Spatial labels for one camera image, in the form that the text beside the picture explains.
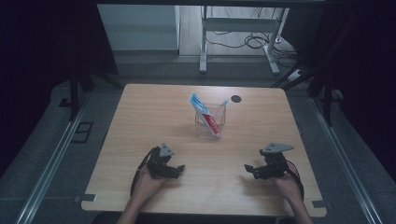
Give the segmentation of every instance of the white wall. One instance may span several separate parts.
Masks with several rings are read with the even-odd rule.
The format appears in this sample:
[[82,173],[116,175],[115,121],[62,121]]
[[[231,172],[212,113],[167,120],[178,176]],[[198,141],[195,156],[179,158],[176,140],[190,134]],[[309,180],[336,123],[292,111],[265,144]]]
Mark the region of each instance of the white wall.
[[113,50],[178,49],[179,6],[97,6]]

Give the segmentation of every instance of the wooden table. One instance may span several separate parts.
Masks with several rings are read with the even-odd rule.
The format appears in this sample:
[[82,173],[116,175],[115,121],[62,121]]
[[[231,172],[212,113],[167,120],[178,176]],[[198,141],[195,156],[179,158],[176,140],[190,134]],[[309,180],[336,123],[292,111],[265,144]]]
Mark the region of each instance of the wooden table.
[[[189,99],[220,104],[230,100],[221,138],[202,139],[195,134]],[[256,180],[244,164],[265,162],[259,149],[276,142],[292,145],[284,152],[298,168],[305,188],[305,205],[311,217],[323,217],[326,208],[306,156],[302,139],[281,89],[130,84],[125,87],[82,202],[85,210],[122,211],[129,199],[137,166],[150,149],[166,143],[176,155],[168,165],[186,168],[179,179],[170,179],[144,206],[142,212],[292,216],[270,181]]]

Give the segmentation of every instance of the person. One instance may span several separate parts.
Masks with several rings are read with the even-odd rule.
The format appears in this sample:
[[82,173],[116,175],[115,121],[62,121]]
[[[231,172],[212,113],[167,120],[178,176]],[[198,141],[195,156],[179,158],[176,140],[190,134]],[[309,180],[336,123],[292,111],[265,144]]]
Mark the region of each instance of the person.
[[[295,174],[298,174],[292,163],[288,162],[288,166]],[[280,178],[271,177],[269,179],[275,184],[280,194],[290,204],[297,223],[314,223],[306,210],[297,183],[290,174],[285,174]],[[145,165],[140,171],[140,175],[134,188],[134,194],[126,204],[117,223],[135,223],[137,216],[139,215],[140,208],[163,186],[166,180],[166,178],[152,178],[149,168]]]

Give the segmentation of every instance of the toothpaste tube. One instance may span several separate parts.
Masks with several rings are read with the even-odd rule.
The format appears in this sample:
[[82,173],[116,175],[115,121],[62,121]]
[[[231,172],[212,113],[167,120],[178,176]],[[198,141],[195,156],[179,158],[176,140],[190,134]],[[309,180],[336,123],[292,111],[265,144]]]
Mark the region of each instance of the toothpaste tube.
[[216,137],[220,137],[219,125],[215,122],[212,115],[210,115],[210,111],[201,102],[195,92],[192,93],[190,102],[192,103],[192,106],[194,106],[197,114],[199,115],[201,121],[204,123],[206,128]]

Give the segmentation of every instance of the toothbrush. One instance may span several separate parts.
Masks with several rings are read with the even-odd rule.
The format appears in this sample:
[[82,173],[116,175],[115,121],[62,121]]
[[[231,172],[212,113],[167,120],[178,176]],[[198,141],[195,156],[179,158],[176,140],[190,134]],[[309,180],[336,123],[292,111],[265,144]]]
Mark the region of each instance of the toothbrush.
[[228,103],[228,99],[225,99],[225,100],[221,103],[220,107],[215,111],[215,113],[213,113],[212,117],[214,118],[214,117],[220,112],[220,110],[221,110],[225,105],[227,105],[227,103]]

